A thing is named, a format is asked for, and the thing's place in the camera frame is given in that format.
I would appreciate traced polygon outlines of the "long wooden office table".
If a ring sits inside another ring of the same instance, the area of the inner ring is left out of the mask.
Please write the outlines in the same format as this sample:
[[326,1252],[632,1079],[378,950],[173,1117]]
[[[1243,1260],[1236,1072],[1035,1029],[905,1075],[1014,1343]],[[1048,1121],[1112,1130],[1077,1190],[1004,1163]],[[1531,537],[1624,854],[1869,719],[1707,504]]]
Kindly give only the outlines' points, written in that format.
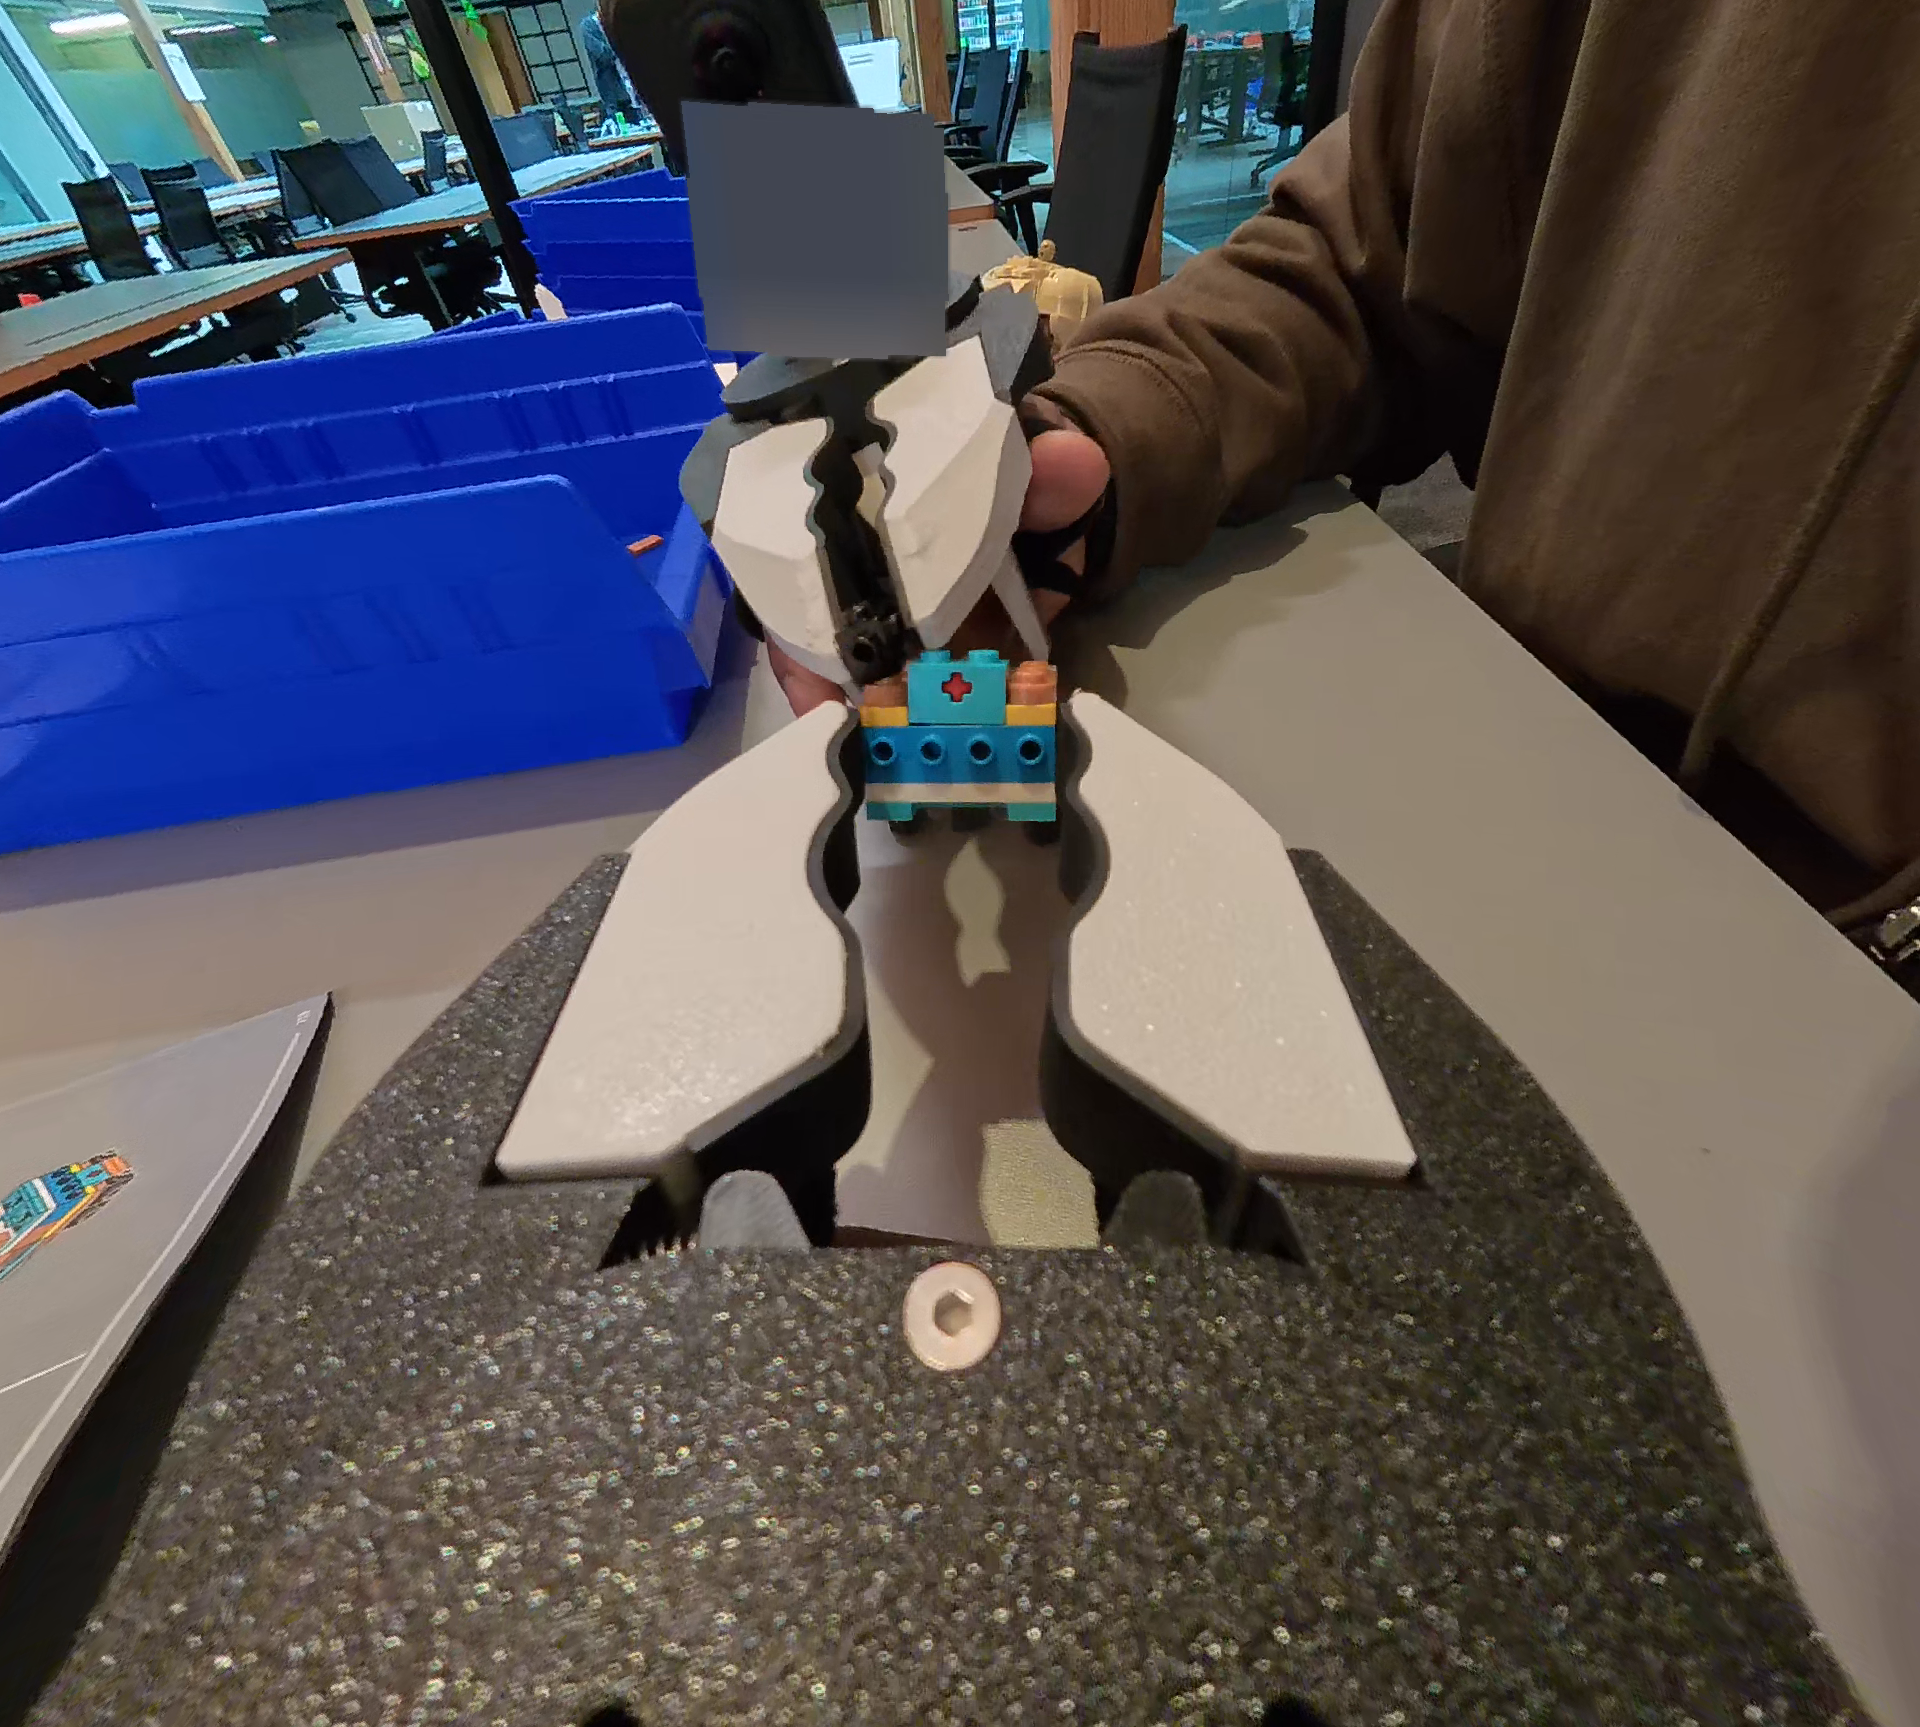
[[4,314],[4,397],[347,265],[343,247],[88,287]]
[[[531,206],[536,197],[550,197],[576,185],[616,178],[622,171],[640,171],[651,165],[657,144],[629,147],[612,151],[588,151],[576,158],[553,158],[514,171],[518,189],[514,209]],[[494,209],[476,183],[445,189],[431,197],[421,197],[412,206],[386,209],[367,220],[354,220],[343,227],[301,234],[294,247],[301,252],[329,252],[329,249],[355,249],[361,244],[378,244],[391,238],[426,238],[440,231],[479,227],[494,220]]]

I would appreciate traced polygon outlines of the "colourful toy brick model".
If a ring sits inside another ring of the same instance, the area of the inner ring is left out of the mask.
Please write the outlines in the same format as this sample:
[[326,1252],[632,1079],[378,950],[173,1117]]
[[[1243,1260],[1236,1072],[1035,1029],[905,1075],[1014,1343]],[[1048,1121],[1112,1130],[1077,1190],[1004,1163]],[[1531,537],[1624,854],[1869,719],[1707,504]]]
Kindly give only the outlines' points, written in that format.
[[1056,838],[1056,668],[996,650],[931,650],[859,697],[867,818],[895,834],[931,814],[1007,816]]

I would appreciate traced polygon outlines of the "person's brown hoodie torso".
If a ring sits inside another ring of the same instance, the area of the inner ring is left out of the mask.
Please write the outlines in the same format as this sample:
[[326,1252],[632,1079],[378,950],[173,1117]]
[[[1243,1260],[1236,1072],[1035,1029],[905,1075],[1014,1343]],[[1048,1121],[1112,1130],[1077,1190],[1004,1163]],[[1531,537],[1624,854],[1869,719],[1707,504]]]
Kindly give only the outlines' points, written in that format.
[[1917,914],[1917,0],[1386,0],[1338,136],[1461,582],[1863,939]]

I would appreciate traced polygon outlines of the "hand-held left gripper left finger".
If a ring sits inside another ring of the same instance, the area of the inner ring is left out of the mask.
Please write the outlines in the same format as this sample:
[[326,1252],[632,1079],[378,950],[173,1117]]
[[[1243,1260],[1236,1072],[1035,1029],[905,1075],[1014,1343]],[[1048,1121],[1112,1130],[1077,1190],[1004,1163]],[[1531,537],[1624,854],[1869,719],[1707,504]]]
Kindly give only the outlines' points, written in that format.
[[504,1184],[644,1182],[695,1219],[738,1170],[832,1233],[835,1170],[871,1110],[852,712],[790,722],[629,851],[515,1117]]

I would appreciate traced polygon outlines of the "beige toy figure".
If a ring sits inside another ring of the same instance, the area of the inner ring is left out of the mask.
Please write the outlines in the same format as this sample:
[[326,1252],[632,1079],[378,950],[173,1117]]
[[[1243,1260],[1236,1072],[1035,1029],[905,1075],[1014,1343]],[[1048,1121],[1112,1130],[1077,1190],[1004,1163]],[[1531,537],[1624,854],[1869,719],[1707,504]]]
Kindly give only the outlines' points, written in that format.
[[1056,258],[1056,247],[1051,238],[1041,242],[1038,255],[1017,252],[1007,262],[997,262],[993,270],[978,275],[978,280],[986,291],[1009,289],[1014,296],[1027,296],[1035,304],[1048,356],[1055,360],[1105,305],[1100,280],[1081,270],[1066,266]]

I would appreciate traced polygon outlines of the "row of blue bins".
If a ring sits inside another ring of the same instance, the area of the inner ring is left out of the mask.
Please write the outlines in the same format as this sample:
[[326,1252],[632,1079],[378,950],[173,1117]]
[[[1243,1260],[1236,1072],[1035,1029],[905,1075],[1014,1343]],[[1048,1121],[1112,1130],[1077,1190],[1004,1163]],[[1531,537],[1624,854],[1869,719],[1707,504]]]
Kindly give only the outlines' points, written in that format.
[[515,203],[540,287],[567,314],[682,305],[704,335],[688,185],[634,171]]

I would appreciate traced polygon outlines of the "person's right hand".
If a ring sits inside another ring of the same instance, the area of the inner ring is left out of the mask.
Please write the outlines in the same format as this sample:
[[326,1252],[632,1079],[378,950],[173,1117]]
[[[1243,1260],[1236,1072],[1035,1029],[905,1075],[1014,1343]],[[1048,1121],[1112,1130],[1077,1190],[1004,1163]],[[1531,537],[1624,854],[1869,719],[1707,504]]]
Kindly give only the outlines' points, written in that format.
[[[1024,561],[1020,573],[1027,577],[1027,596],[1041,625],[1051,625],[1067,607],[1077,607],[1081,596],[1091,596],[1084,573],[1091,570],[1091,537],[1079,534],[1074,541],[1051,545],[1070,524],[1084,524],[1105,507],[1112,469],[1105,450],[1067,426],[1041,432],[1030,440],[1030,485],[1020,507],[1020,527],[1013,538],[1009,552]],[[1046,570],[1074,576],[1070,589],[1046,589],[1035,573]],[[993,647],[997,653],[1027,653],[1038,660],[1041,650],[1024,643],[1004,608],[1002,597],[983,596],[974,614],[955,629],[948,643],[950,650]],[[825,675],[811,674],[805,666],[783,653],[777,646],[765,647],[765,666],[772,678],[779,684],[786,705],[797,719],[814,712],[815,708],[845,708],[846,697],[839,684]]]

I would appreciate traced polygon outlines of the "grey instruction booklet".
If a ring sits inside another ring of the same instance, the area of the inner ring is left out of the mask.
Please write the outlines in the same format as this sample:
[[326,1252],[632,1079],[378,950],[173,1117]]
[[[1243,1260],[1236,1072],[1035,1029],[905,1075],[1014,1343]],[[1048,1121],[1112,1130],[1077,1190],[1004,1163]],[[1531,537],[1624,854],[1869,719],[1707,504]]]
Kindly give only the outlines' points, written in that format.
[[312,1060],[332,995],[4,1107],[4,1547],[169,1302]]

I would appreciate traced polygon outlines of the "slanted wooden post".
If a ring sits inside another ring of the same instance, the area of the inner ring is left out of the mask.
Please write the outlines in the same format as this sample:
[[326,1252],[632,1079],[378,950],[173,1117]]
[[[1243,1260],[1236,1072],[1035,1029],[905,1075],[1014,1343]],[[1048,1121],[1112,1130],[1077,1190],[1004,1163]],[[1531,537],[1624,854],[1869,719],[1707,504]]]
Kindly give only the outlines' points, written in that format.
[[154,66],[154,74],[161,77],[161,85],[180,113],[182,125],[194,136],[199,151],[211,158],[220,171],[231,179],[239,183],[242,178],[242,160],[231,151],[228,141],[222,137],[220,126],[213,125],[208,105],[206,105],[206,90],[199,87],[197,77],[182,77],[180,70],[186,67],[186,59],[176,54],[176,47],[156,31],[156,22],[151,11],[145,8],[144,0],[112,0],[112,5],[128,21],[133,36],[137,39],[141,50],[148,56]]

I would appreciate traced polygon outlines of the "black office chair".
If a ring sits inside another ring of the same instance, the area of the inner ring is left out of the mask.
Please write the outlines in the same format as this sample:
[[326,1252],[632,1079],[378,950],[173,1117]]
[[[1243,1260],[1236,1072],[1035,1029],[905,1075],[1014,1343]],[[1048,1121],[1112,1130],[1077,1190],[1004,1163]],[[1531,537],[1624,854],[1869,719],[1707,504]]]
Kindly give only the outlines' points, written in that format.
[[1051,179],[997,197],[997,217],[1024,249],[1035,255],[1051,242],[1056,265],[1097,279],[1105,304],[1139,289],[1171,158],[1184,62],[1187,25],[1142,45],[1077,35]]
[[989,47],[974,56],[974,105],[944,130],[944,155],[993,203],[1048,171],[1048,158],[1013,158],[1009,144],[1027,90],[1027,50]]
[[[399,171],[371,183],[350,148],[337,141],[276,151],[276,175],[290,210],[316,214],[333,237],[417,203]],[[346,244],[377,317],[421,317],[444,331],[498,312],[494,289],[501,266],[483,231],[405,227]]]
[[206,183],[194,168],[144,171],[161,221],[161,242],[180,270],[213,270],[234,262],[215,226]]
[[133,220],[128,199],[112,178],[63,183],[88,255],[103,280],[156,275],[156,258]]

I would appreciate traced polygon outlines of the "person's right forearm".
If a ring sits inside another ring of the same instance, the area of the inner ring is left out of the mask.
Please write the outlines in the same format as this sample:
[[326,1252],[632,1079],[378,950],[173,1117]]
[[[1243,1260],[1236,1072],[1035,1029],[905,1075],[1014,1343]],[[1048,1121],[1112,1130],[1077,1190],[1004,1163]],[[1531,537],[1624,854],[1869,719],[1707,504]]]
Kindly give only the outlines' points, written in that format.
[[1474,482],[1544,168],[1450,113],[1332,125],[1269,203],[1100,314],[1027,412],[1112,469],[1093,586],[1188,561],[1294,485],[1374,490],[1440,458]]

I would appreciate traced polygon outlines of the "grey desk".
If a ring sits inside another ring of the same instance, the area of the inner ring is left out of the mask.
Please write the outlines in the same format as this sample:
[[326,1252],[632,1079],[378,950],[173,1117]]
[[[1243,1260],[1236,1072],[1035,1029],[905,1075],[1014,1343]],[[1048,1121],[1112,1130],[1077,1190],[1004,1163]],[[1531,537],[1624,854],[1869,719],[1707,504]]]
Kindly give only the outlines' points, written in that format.
[[[1917,1004],[1334,488],[1062,643],[1315,851],[1621,1190],[1812,1615],[1917,1721]],[[598,856],[783,723],[4,861],[4,1099],[333,995],[301,1166]]]

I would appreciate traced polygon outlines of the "blue plastic storage bin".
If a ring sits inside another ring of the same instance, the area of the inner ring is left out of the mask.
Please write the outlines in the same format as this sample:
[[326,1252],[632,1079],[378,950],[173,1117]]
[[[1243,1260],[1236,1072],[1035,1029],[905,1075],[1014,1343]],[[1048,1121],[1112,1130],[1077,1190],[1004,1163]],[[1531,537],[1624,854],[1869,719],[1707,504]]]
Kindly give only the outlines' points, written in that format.
[[536,478],[634,541],[672,527],[721,412],[671,304],[148,377],[112,411],[60,394],[4,416],[4,552]]
[[730,582],[559,478],[4,555],[4,851],[672,750]]

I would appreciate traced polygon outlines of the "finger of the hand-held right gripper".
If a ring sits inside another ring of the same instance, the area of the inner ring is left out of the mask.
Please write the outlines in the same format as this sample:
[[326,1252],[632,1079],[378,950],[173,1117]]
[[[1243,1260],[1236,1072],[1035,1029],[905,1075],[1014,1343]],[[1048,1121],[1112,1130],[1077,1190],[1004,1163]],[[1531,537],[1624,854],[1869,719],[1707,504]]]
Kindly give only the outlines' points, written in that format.
[[927,650],[948,647],[996,596],[1027,653],[1046,663],[1048,636],[1013,555],[1031,458],[986,356],[927,356],[878,391],[870,416],[887,432],[878,531],[905,629]]
[[822,416],[711,419],[683,460],[682,495],[765,643],[850,684],[839,624],[864,604],[901,614],[878,531],[881,443],[852,443]]

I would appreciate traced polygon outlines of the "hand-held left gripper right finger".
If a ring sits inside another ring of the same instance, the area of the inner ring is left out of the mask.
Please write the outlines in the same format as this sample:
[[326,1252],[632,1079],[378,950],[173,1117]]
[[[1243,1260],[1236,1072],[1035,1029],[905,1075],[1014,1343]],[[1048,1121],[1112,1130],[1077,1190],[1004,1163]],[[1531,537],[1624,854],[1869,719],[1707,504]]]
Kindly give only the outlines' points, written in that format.
[[1407,1186],[1419,1149],[1278,830],[1093,694],[1062,708],[1066,938],[1042,1117],[1112,1212],[1187,1175],[1209,1238],[1282,1182]]

